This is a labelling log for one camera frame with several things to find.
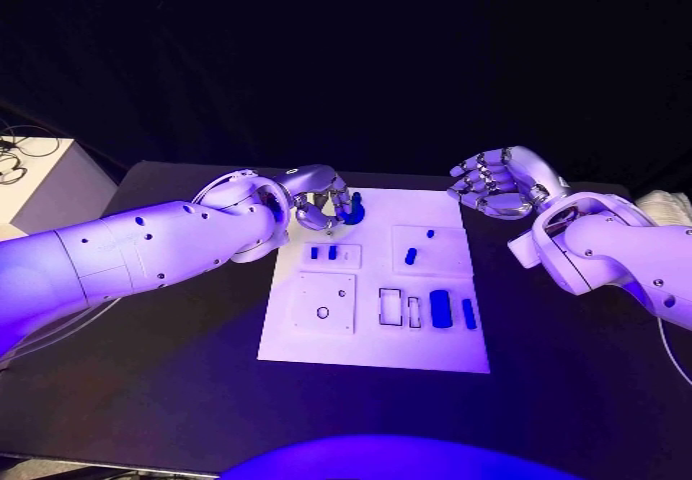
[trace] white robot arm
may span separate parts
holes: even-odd
[[[319,206],[307,202],[315,193]],[[336,216],[322,213],[328,199]],[[250,262],[287,241],[290,210],[325,229],[358,223],[364,210],[335,170],[293,169],[274,179],[241,170],[192,202],[170,202],[0,242],[0,356],[56,318],[163,288],[219,267]]]
[[[451,169],[450,195],[486,215],[524,218],[532,229],[509,242],[525,268],[539,263],[575,295],[617,285],[649,312],[692,330],[692,227],[656,226],[616,195],[573,194],[526,148],[492,150]]]

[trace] black table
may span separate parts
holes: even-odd
[[[192,198],[234,168],[139,164],[107,213]],[[361,187],[450,185],[446,177],[343,177]],[[617,186],[578,187],[626,195]],[[467,443],[588,478],[686,477],[692,391],[653,318],[619,289],[574,297],[542,268],[524,270],[506,241],[531,220],[464,210],[464,224],[490,375],[258,361],[274,252],[123,299],[12,364],[0,452],[218,473],[296,442],[391,433]],[[669,330],[674,347],[689,345],[688,332]]]

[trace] robotic hand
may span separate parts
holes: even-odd
[[[464,160],[449,189],[467,207],[505,220],[534,209],[532,229],[509,242],[525,268],[539,263],[575,295],[617,285],[649,312],[692,330],[692,227],[656,226],[616,195],[573,194],[541,157],[524,147]]]
[[[307,202],[315,194],[316,204]],[[336,216],[322,213],[332,198]],[[0,356],[38,328],[108,300],[163,288],[219,267],[251,262],[289,242],[296,207],[313,229],[355,224],[361,197],[332,167],[274,179],[240,170],[192,202],[169,202],[0,242]]]

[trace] white board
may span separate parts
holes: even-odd
[[[342,225],[328,235],[291,221],[291,241],[278,250],[258,359],[489,373],[457,203],[446,192],[352,188],[356,191],[366,210],[358,225]],[[431,238],[428,230],[436,231]],[[335,260],[329,260],[332,245]],[[312,258],[313,247],[317,258]],[[418,251],[413,265],[404,262],[408,248]],[[349,277],[355,298],[348,298],[351,290],[340,286]],[[401,325],[381,324],[381,288],[401,291]],[[450,328],[433,327],[434,290],[450,294]],[[408,298],[418,299],[415,328]],[[464,299],[472,301],[476,329],[464,321]],[[320,308],[329,311],[325,318],[317,316]]]

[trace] black curtain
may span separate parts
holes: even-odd
[[[692,187],[684,2],[317,5],[3,2],[0,116],[114,175],[140,160],[446,174],[522,144],[568,180]]]

